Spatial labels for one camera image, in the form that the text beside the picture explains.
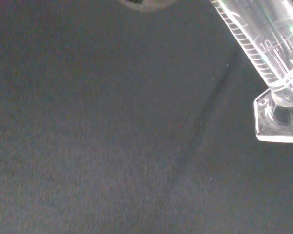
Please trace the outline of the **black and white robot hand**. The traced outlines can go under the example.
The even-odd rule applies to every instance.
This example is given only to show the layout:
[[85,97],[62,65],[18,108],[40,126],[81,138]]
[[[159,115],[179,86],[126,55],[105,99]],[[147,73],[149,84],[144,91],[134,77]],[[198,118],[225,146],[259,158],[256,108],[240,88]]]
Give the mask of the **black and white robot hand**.
[[136,11],[154,12],[170,7],[177,0],[119,0],[119,2]]

